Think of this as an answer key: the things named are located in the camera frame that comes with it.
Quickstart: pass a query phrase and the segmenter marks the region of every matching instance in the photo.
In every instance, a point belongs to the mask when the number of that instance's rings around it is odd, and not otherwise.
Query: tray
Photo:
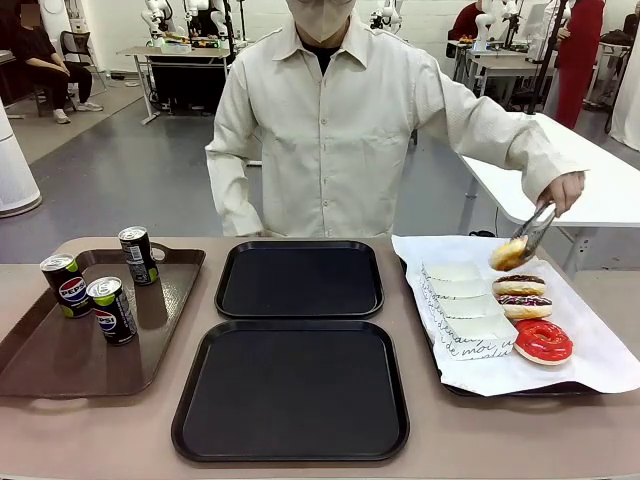
[[[149,386],[205,257],[201,250],[152,246],[164,253],[164,259],[157,261],[158,281],[145,287],[134,288],[121,250],[77,256],[87,284],[106,275],[122,280],[138,325],[133,341],[108,345],[93,313],[64,317],[47,289],[0,343],[0,396],[132,395]]]
[[[407,264],[401,258],[398,258],[398,259],[400,260],[400,264],[402,265],[402,271],[406,274]],[[410,295],[411,299],[413,299],[414,297],[413,297],[413,291],[411,290],[411,286],[408,283],[406,283],[406,281],[405,281],[405,286],[406,286],[406,289],[408,290],[407,295]],[[412,301],[412,304],[415,307],[416,315],[418,315],[418,318],[419,318],[420,312],[418,311],[418,306],[416,305],[415,300]],[[422,330],[422,333],[424,333],[424,338],[427,341],[427,346],[429,347],[429,353],[431,355],[431,360],[433,361],[433,366],[438,371],[438,375],[442,377],[442,371],[438,368],[438,362],[436,361],[436,357],[433,354],[433,343],[431,342],[431,339],[429,338],[429,335],[427,334],[427,331],[422,326],[422,324],[420,325],[420,329]],[[441,382],[441,385],[447,390],[449,390],[451,393],[455,395],[459,395],[461,397],[482,397],[482,395],[478,395],[477,393],[470,392],[462,388],[453,387],[451,385],[447,385],[446,383]],[[509,394],[496,395],[496,396],[497,397],[556,398],[556,397],[575,397],[575,396],[582,396],[582,395],[601,395],[601,393],[585,385],[582,385],[581,383],[578,383],[578,382],[562,382],[562,383],[557,383],[555,385],[548,385],[542,388],[534,388],[532,390],[522,390],[520,392],[512,392]]]
[[[240,244],[215,297],[220,313],[236,319],[362,319],[383,302],[375,253],[354,241]]]
[[[391,339],[361,321],[225,322],[200,343],[171,432],[197,462],[389,458],[409,434]]]

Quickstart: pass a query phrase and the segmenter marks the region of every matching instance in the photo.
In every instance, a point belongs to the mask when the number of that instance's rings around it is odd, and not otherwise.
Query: red icing
[[[521,320],[515,324],[518,345],[532,357],[548,362],[564,360],[573,352],[573,342],[564,331],[546,320]]]

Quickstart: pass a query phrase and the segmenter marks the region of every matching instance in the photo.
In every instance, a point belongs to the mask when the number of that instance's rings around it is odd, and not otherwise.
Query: brown tray
[[[133,395],[148,387],[171,341],[200,267],[202,250],[172,250],[158,260],[160,278],[135,286],[121,250],[90,250],[77,256],[89,282],[122,280],[138,324],[127,345],[110,346],[93,312],[66,318],[47,289],[0,343],[0,396],[86,398]]]

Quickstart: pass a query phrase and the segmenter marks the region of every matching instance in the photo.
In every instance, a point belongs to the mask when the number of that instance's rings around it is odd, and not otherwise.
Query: black can
[[[91,282],[87,295],[107,342],[124,345],[136,336],[138,328],[119,278],[103,277]]]
[[[91,311],[87,284],[73,255],[53,255],[40,264],[65,317],[84,317]]]
[[[158,266],[151,254],[149,234],[144,227],[125,228],[118,234],[120,245],[129,264],[133,281],[138,285],[151,285],[158,278]]]

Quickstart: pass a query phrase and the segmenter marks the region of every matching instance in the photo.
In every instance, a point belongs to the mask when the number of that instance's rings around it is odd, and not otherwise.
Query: tongs
[[[544,220],[538,221],[543,214],[547,214],[548,216],[544,217]],[[522,252],[522,255],[520,256],[523,264],[531,260],[535,255],[536,249],[542,241],[542,237],[551,226],[551,222],[553,222],[554,218],[556,218],[556,205],[554,203],[547,203],[536,209],[533,216],[513,233],[511,240],[523,237],[527,239],[524,252]]]

